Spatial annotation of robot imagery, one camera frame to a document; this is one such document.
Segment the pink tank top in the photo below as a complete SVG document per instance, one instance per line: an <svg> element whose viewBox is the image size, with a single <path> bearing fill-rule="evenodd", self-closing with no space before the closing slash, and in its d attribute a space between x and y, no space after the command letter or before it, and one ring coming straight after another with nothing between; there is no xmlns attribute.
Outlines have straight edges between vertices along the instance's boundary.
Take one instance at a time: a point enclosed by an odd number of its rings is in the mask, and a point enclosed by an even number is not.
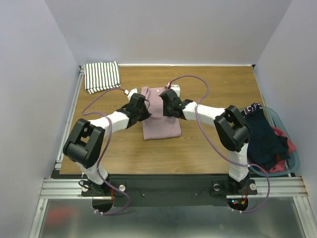
<svg viewBox="0 0 317 238"><path fill-rule="evenodd" d="M150 102L148 111L151 114L148 119L142 121L144 140L173 138L181 135L179 119L163 115L163 100L159 95L165 90L166 87L141 88L141 94Z"/></svg>

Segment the black white striped tank top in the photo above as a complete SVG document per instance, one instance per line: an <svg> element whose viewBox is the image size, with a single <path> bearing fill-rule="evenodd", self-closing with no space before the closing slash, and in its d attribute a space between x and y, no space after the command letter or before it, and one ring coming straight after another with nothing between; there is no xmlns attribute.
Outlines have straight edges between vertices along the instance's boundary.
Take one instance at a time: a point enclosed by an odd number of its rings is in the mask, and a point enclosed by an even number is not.
<svg viewBox="0 0 317 238"><path fill-rule="evenodd" d="M116 61L87 63L84 65L85 91L89 94L121 86L119 67Z"/></svg>

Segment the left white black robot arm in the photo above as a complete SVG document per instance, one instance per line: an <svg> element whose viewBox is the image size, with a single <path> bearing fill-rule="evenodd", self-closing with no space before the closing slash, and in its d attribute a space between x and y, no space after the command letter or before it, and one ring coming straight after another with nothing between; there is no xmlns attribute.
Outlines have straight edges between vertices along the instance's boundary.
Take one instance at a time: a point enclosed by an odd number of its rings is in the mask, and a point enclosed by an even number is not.
<svg viewBox="0 0 317 238"><path fill-rule="evenodd" d="M94 183L93 190L98 195L106 195L110 188L124 194L107 181L109 174L101 166L101 158L114 132L128 129L150 117L149 105L150 102L144 95L134 93L126 105L112 114L91 121L79 119L75 123L65 142L63 154L78 164L81 171Z"/></svg>

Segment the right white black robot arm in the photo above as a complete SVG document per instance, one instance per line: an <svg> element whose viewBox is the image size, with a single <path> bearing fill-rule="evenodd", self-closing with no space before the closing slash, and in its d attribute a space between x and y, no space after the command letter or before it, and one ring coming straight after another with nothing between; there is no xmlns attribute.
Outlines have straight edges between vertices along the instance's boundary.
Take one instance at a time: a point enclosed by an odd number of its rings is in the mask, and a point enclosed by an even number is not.
<svg viewBox="0 0 317 238"><path fill-rule="evenodd" d="M250 178L247 160L248 142L251 128L233 105L228 108L214 108L200 105L192 100L182 101L172 89L159 95L163 101L163 115L184 120L195 120L203 130L202 123L214 126L222 146L227 149L224 156L208 138L213 149L230 163L228 188L233 193L240 193L246 188Z"/></svg>

